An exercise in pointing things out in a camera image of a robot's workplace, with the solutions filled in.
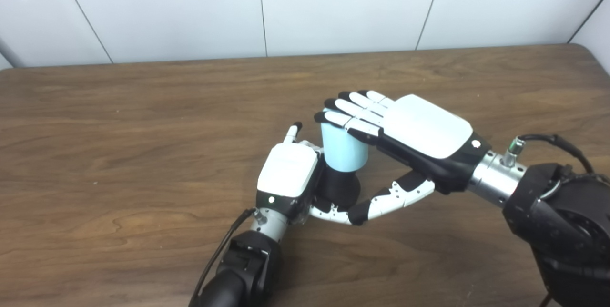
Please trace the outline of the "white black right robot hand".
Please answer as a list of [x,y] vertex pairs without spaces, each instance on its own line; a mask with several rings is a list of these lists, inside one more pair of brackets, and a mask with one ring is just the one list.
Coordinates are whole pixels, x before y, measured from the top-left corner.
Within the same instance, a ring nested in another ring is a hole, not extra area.
[[429,196],[468,190],[491,146],[470,123],[414,94],[396,101],[371,90],[342,92],[314,115],[375,147],[410,172],[348,210],[349,225],[389,214]]

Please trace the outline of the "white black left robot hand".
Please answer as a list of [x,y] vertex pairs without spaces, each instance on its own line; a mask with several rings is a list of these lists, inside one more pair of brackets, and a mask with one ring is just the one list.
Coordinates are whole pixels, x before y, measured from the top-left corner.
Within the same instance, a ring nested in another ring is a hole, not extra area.
[[257,181],[254,227],[302,223],[311,215],[348,225],[348,210],[360,195],[357,172],[368,161],[368,147],[347,131],[320,125],[322,146],[299,141],[294,123],[266,158]]

